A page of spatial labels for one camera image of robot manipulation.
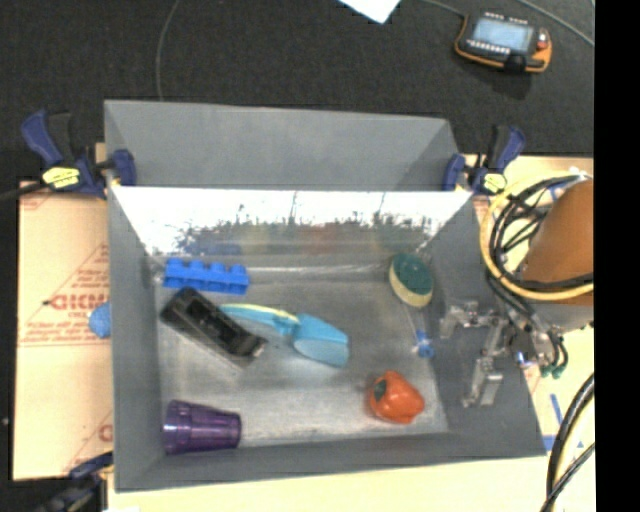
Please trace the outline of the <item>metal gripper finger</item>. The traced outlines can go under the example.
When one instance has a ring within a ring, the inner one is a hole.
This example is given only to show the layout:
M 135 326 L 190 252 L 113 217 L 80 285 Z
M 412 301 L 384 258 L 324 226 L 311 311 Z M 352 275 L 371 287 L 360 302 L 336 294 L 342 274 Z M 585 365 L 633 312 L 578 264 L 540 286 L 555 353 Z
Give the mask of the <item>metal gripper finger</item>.
M 491 407 L 504 381 L 504 372 L 496 367 L 495 359 L 481 356 L 476 359 L 467 392 L 462 399 L 465 408 Z
M 439 321 L 439 337 L 441 339 L 450 339 L 458 327 L 473 328 L 480 325 L 481 315 L 477 301 L 451 304 L 445 308 L 444 314 Z

